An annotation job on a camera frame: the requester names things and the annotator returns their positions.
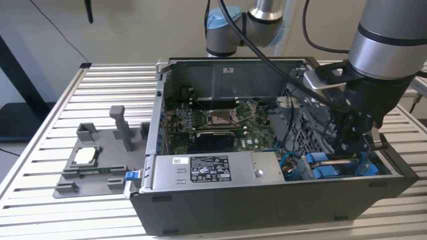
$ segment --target barcode sticker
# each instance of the barcode sticker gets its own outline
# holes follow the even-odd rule
[[[174,157],[173,164],[189,164],[189,157]]]
[[[235,72],[235,68],[233,68],[233,67],[225,67],[222,69],[223,74],[233,74],[234,72]]]

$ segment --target warning label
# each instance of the warning label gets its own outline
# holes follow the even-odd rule
[[[229,156],[193,156],[190,166],[194,183],[233,180]]]

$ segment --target robotic arm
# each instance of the robotic arm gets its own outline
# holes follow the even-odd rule
[[[426,10],[425,0],[369,0],[349,60],[306,74],[309,83],[320,79],[328,85],[324,93],[330,99],[349,104],[349,113],[332,109],[336,152],[362,152],[386,146],[378,129],[427,58]],[[342,69],[341,75],[333,73],[337,69]],[[345,91],[333,87],[344,85]]]
[[[209,53],[229,57],[238,46],[249,46],[264,59],[254,47],[265,47],[281,36],[281,6],[281,0],[257,0],[242,17],[241,10],[229,7],[241,34],[231,22],[231,25],[219,24],[222,14],[213,12],[207,30]],[[388,146],[378,129],[427,58],[426,10],[426,0],[368,0],[349,60],[308,71],[306,87],[293,82],[330,106],[337,133],[332,145],[337,154],[374,151]]]

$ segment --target black cable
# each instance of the black cable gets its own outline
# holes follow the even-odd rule
[[[289,96],[293,97],[293,93],[296,92],[298,88],[294,88],[293,91],[289,93]]]
[[[62,35],[62,37],[65,38],[66,42],[70,44],[70,46],[77,50],[77,52],[81,54],[81,56],[85,58],[86,62],[89,63],[89,59],[87,57],[82,54],[82,52],[79,51],[79,49],[75,47],[75,45],[69,41],[67,37],[65,36],[62,30],[59,29],[59,27],[55,25],[55,23],[51,21],[51,19],[49,18],[49,16],[43,13],[42,9],[39,8],[39,6],[35,4],[34,0],[30,0],[30,2],[33,3],[33,5],[35,6],[35,8],[39,10],[39,12],[42,13],[42,15],[45,16],[45,18],[50,21],[50,23],[53,24],[53,26],[57,28],[59,34]]]
[[[13,155],[15,155],[15,156],[18,156],[18,157],[22,156],[22,155],[17,154],[15,152],[7,151],[7,150],[5,150],[5,149],[2,149],[2,148],[0,148],[0,151],[2,151],[2,152],[6,152],[7,154],[13,154]]]
[[[199,106],[203,108],[203,110],[206,111],[207,109],[206,109],[206,107],[202,105],[202,103],[194,98],[193,99],[198,104],[199,104]]]
[[[288,148],[288,140],[289,140],[290,133],[292,133],[292,130],[293,130],[294,117],[296,117],[296,107],[294,107],[294,102],[292,101],[292,116],[290,116],[289,122],[288,122],[288,132],[286,132],[286,134],[284,136],[284,140],[282,140],[282,147],[289,153],[293,152]]]
[[[418,72],[417,72],[417,76],[427,79],[427,72],[425,72],[425,71],[418,71]]]
[[[209,16],[210,16],[211,0],[207,0],[206,10],[205,10],[205,38],[209,35]]]
[[[337,53],[337,54],[349,54],[349,50],[338,50],[338,49],[332,49],[324,46],[317,45],[309,37],[308,33],[308,8],[309,8],[309,3],[310,0],[306,0],[305,8],[302,10],[302,33],[305,34],[305,38],[310,46],[313,46],[316,49],[330,52],[330,53]]]
[[[417,106],[417,102],[413,103],[412,109],[409,110],[410,114],[414,112],[416,106]]]
[[[222,11],[222,14],[225,15],[225,18],[237,33],[237,35],[241,37],[241,39],[245,41],[249,48],[253,50],[253,52],[257,54],[257,56],[261,58],[261,60],[265,61],[265,63],[269,65],[269,67],[285,78],[286,82],[290,82],[297,88],[301,89],[301,91],[308,94],[312,98],[318,100],[322,104],[328,105],[333,109],[336,109],[340,112],[348,113],[350,111],[350,108],[345,105],[341,105],[326,98],[324,98],[320,94],[317,94],[312,89],[309,89],[302,82],[300,82],[297,79],[294,79],[269,59],[269,57],[265,55],[265,53],[260,50],[260,48],[254,45],[254,43],[250,41],[247,36],[243,34],[242,30],[239,29],[235,21],[233,20],[233,17],[230,16],[230,13],[227,11],[227,7],[225,4],[225,0],[218,0],[219,8]]]

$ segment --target aluminum table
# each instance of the aluminum table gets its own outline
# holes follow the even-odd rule
[[[94,122],[98,129],[115,128],[109,116],[113,105],[126,106],[126,120],[133,127],[150,122],[157,77],[155,64],[94,64],[79,70],[0,185],[0,239],[154,238],[146,235],[123,194],[63,199],[55,199],[53,194],[77,143],[79,123]],[[398,106],[386,116],[381,131],[421,180],[398,198],[377,202],[356,221],[174,239],[427,239],[427,129]]]

